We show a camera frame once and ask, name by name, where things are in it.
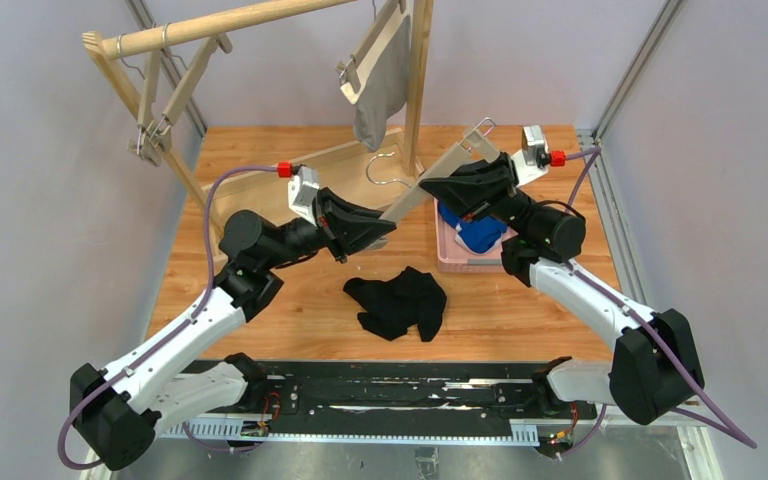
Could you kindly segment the blue white underwear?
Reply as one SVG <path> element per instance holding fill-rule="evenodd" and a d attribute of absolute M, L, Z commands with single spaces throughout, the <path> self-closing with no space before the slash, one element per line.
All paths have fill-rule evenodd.
<path fill-rule="evenodd" d="M 467 222 L 441 203 L 437 203 L 437 212 L 455 232 L 455 242 L 473 254 L 483 255 L 498 247 L 508 232 L 503 222 L 492 217 Z"/>

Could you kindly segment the black underwear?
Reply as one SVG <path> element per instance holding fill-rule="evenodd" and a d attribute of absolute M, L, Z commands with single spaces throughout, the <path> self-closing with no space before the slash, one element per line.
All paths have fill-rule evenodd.
<path fill-rule="evenodd" d="M 357 314 L 361 327 L 388 341 L 416 326 L 420 340 L 431 342 L 442 327 L 448 301 L 430 273 L 413 267 L 387 281 L 351 278 L 343 291 L 362 308 Z"/>

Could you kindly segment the wooden clip hanger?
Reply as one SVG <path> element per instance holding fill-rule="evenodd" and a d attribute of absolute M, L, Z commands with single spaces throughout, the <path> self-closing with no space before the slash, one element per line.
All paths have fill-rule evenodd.
<path fill-rule="evenodd" d="M 217 50 L 229 54 L 232 49 L 232 43 L 225 33 L 208 37 L 201 43 L 196 54 L 188 64 L 182 79 L 175 87 L 167 106 L 161 114 L 161 119 L 155 122 L 153 129 L 149 131 L 149 138 L 154 146 L 163 145 L 165 148 L 170 147 L 171 130 L 189 104 L 198 83 L 207 70 L 211 56 Z"/>

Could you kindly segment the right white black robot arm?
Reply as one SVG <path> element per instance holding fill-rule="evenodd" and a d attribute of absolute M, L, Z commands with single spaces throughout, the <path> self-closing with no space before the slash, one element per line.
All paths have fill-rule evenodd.
<path fill-rule="evenodd" d="M 461 220 L 494 218 L 513 231 L 501 244 L 504 271 L 583 321 L 610 348 L 608 362 L 561 357 L 538 371 L 546 409 L 562 403 L 614 405 L 648 425 L 704 390 L 689 321 L 675 309 L 657 311 L 620 294 L 576 258 L 586 219 L 569 203 L 536 200 L 525 185 L 561 165 L 564 155 L 529 160 L 522 151 L 469 163 L 420 188 Z"/>

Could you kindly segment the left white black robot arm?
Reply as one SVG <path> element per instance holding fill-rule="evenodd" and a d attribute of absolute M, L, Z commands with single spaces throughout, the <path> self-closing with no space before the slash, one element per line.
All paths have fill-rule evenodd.
<path fill-rule="evenodd" d="M 71 375 L 70 414 L 57 442 L 61 462 L 74 470 L 121 470 L 166 429 L 247 397 L 264 376 L 242 354 L 186 380 L 175 377 L 271 303 L 283 285 L 275 270 L 322 249 L 345 262 L 394 231 L 408 210 L 401 201 L 384 212 L 367 209 L 322 188 L 282 225 L 251 210 L 232 214 L 219 242 L 227 261 L 208 268 L 194 303 L 130 353 L 102 368 L 86 363 Z"/>

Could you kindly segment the grey underwear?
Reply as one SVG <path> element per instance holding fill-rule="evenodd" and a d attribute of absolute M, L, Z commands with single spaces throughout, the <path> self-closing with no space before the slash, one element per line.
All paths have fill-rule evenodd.
<path fill-rule="evenodd" d="M 391 39 L 380 48 L 381 53 L 354 103 L 353 133 L 369 152 L 381 147 L 388 120 L 407 102 L 411 17 L 405 16 L 391 31 Z"/>

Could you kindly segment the wooden hanger with grey underwear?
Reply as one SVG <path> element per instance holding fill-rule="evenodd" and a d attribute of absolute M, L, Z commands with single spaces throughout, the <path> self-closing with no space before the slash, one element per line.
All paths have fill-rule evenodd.
<path fill-rule="evenodd" d="M 359 102 L 374 77 L 375 67 L 391 63 L 390 56 L 409 63 L 411 13 L 411 1 L 384 2 L 359 46 L 347 60 L 337 63 L 339 89 L 350 105 L 355 106 Z"/>

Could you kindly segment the empty wooden hanger left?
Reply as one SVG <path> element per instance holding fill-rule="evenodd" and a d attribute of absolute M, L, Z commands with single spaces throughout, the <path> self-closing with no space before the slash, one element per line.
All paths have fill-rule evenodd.
<path fill-rule="evenodd" d="M 149 128 L 155 125 L 152 108 L 157 96 L 161 53 L 158 50 L 148 52 L 143 69 L 130 65 L 122 54 L 122 37 L 123 34 L 117 37 L 117 52 L 120 54 L 119 60 L 127 68 L 137 70 L 143 79 L 136 116 L 137 139 L 129 142 L 128 151 L 153 166 L 159 166 L 160 154 L 151 143 Z"/>

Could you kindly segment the pink plastic basket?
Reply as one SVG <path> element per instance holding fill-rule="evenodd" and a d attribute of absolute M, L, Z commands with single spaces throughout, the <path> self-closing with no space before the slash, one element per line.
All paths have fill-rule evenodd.
<path fill-rule="evenodd" d="M 498 247 L 483 255 L 473 254 L 455 242 L 455 232 L 438 215 L 437 203 L 439 203 L 438 200 L 434 200 L 438 269 L 442 273 L 503 273 L 501 244 L 503 241 L 513 237 L 515 232 L 508 228 L 508 232 L 502 237 L 501 244 Z"/>

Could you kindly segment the wooden clothes rack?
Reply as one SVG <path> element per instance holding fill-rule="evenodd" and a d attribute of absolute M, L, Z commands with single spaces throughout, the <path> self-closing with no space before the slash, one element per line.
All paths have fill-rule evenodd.
<path fill-rule="evenodd" d="M 294 160 L 322 167 L 326 184 L 353 201 L 393 201 L 397 187 L 362 177 L 372 152 L 352 134 L 353 109 L 332 70 L 383 10 L 381 1 L 351 2 L 233 33 L 235 52 L 215 58 L 196 89 L 207 125 L 183 127 L 186 152 L 161 162 L 167 181 L 196 190 L 194 161 L 209 180 L 219 168 Z"/>

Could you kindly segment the aluminium frame post right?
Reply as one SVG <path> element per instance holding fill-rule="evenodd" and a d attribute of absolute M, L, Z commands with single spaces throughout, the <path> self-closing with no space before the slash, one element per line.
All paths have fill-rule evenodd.
<path fill-rule="evenodd" d="M 612 256 L 615 272 L 623 293 L 641 303 L 648 301 L 648 288 L 638 265 L 638 252 L 630 235 L 625 205 L 618 191 L 615 169 L 611 165 L 610 149 L 605 146 L 612 127 L 633 93 L 647 66 L 668 35 L 676 17 L 683 10 L 683 0 L 661 3 L 658 14 L 625 69 L 596 125 L 576 131 L 582 147 L 600 146 L 600 158 L 588 174 L 595 204 Z"/>

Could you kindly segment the aluminium frame post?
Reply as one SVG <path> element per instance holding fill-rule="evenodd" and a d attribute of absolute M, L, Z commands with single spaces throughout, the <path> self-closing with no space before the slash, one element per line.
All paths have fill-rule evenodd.
<path fill-rule="evenodd" d="M 146 30 L 158 26 L 156 18 L 147 1 L 124 0 L 124 4 L 130 12 L 138 30 Z M 183 79 L 185 68 L 185 61 L 180 55 L 173 53 L 171 50 L 163 53 L 161 71 L 171 89 L 175 89 Z M 203 138 L 207 133 L 208 126 L 205 117 L 194 98 L 191 98 L 188 104 L 184 107 L 184 114 L 188 118 L 193 130 Z"/>
<path fill-rule="evenodd" d="M 638 265 L 638 252 L 630 235 L 625 205 L 618 191 L 615 169 L 611 165 L 610 149 L 605 146 L 612 127 L 633 93 L 647 66 L 668 35 L 676 17 L 683 10 L 683 0 L 661 3 L 658 14 L 625 69 L 596 125 L 576 131 L 582 147 L 600 146 L 600 158 L 588 174 L 595 204 L 612 256 L 615 272 L 623 293 L 641 303 L 648 301 L 648 288 Z"/>

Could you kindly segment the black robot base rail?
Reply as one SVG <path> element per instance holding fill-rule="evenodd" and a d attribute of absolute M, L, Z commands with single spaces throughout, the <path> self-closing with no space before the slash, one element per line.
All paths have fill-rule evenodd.
<path fill-rule="evenodd" d="M 586 402 L 551 404 L 533 384 L 542 364 L 265 361 L 259 401 L 190 420 L 203 440 L 538 443 L 597 416 Z"/>

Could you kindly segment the aluminium frame post left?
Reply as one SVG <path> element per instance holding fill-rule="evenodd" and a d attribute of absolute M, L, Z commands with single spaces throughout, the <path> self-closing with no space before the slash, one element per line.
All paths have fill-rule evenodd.
<path fill-rule="evenodd" d="M 146 30 L 158 26 L 156 18 L 147 1 L 124 0 L 124 4 L 130 12 L 138 30 Z M 161 71 L 171 89 L 175 89 L 183 79 L 185 68 L 185 61 L 180 55 L 173 53 L 171 50 L 163 53 Z M 188 104 L 184 107 L 184 114 L 188 118 L 193 130 L 203 138 L 207 133 L 208 126 L 205 117 L 194 98 L 191 98 Z"/>

